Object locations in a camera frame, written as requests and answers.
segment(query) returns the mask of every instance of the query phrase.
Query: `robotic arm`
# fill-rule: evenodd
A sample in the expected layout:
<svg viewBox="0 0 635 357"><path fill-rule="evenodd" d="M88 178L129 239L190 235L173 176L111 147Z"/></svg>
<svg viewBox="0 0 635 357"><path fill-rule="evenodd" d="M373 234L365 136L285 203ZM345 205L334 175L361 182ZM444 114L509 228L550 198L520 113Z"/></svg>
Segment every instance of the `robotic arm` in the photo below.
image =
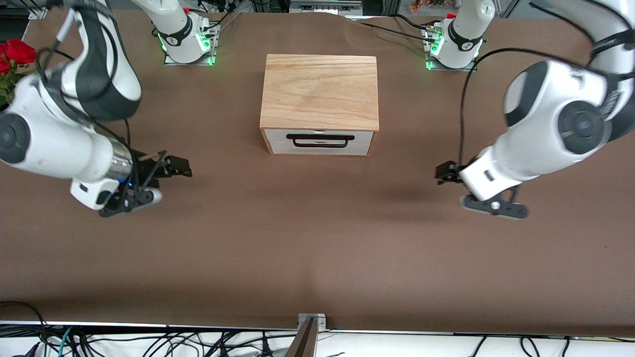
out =
<svg viewBox="0 0 635 357"><path fill-rule="evenodd" d="M143 3L139 1L160 33L178 37L166 46L173 59L191 62L204 53L197 40L201 22L187 16L177 0L158 1L157 6ZM52 51L73 22L84 50L52 70L46 71L45 65L39 75L24 77L16 85L14 101L0 113L0 159L24 171L71 179L70 193L104 217L158 203L162 195L157 179L191 177L189 163L165 152L154 161L126 142L95 131L94 126L105 129L103 123L132 116L141 86L107 1L70 1L67 6L69 13Z"/></svg>
<svg viewBox="0 0 635 357"><path fill-rule="evenodd" d="M521 219L516 187L594 154L635 125L635 6L620 0L550 0L595 41L581 69L549 60L518 75L507 89L507 133L465 167L448 162L437 180L463 182L473 193L464 208ZM512 189L512 199L501 193Z"/></svg>

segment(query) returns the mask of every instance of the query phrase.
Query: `teal cable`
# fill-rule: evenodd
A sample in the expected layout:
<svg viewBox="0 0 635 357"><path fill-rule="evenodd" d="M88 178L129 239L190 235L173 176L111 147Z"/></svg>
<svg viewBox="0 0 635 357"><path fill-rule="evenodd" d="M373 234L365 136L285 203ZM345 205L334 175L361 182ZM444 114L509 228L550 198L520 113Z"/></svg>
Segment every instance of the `teal cable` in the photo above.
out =
<svg viewBox="0 0 635 357"><path fill-rule="evenodd" d="M71 328L73 328L73 326L67 328L66 332L64 332L64 336L62 336L62 341L60 342L60 350L57 353L57 357L62 357L64 355L64 342L66 342L66 339L69 338Z"/></svg>

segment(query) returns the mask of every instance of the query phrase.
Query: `drawer front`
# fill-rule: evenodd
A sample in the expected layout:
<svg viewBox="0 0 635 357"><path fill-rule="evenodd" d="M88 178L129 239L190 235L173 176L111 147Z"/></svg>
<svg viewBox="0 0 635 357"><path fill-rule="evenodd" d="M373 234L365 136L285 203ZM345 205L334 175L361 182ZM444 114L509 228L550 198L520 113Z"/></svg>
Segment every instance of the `drawer front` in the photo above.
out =
<svg viewBox="0 0 635 357"><path fill-rule="evenodd" d="M340 145L342 141L325 140L331 147L298 147L293 144L293 141L270 141L271 151L274 154L312 154L312 155L361 155L366 156L368 149L370 148L369 142L349 142L345 147L336 147ZM322 142L308 142L308 144L322 144Z"/></svg>
<svg viewBox="0 0 635 357"><path fill-rule="evenodd" d="M369 143L373 140L374 131L346 131L346 130L295 130L295 129L265 129L265 135L270 142L287 141L288 135L350 135L355 139L349 140L349 144Z"/></svg>

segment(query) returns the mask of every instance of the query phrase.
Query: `wooden top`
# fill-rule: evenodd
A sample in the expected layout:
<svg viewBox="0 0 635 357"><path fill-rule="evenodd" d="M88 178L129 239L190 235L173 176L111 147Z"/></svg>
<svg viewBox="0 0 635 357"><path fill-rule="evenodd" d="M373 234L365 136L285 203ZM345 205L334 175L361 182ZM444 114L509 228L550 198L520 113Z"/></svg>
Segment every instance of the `wooden top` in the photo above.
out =
<svg viewBox="0 0 635 357"><path fill-rule="evenodd" d="M216 65L165 67L150 20L115 15L144 91L132 146L187 158L194 177L162 181L156 206L101 219L68 180L0 165L1 300L51 321L296 328L298 313L325 313L327 328L635 335L635 134L524 183L527 219L489 217L459 207L465 187L434 180L457 157L465 73L426 70L421 41L324 13L241 14ZM51 10L26 42L50 46L63 20ZM590 49L558 20L494 19L486 35L482 53L585 62ZM80 53L75 30L60 50ZM258 127L270 53L377 57L373 156L270 155ZM539 60L479 64L467 158L506 131L505 90ZM34 319L0 309L12 318Z"/></svg>
<svg viewBox="0 0 635 357"><path fill-rule="evenodd" d="M377 59L267 55L261 128L379 130Z"/></svg>

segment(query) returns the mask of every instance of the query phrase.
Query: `red flower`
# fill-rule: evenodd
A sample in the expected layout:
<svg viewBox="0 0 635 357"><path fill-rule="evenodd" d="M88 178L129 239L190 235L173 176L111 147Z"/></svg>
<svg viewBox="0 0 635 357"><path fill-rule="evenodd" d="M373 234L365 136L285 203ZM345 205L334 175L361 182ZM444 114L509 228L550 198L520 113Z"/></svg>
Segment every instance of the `red flower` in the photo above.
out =
<svg viewBox="0 0 635 357"><path fill-rule="evenodd" d="M21 39L10 39L6 42L6 56L17 64L30 64L35 61L35 48L24 43Z"/></svg>
<svg viewBox="0 0 635 357"><path fill-rule="evenodd" d="M11 70L11 64L9 61L5 61L0 58L0 74L7 74Z"/></svg>

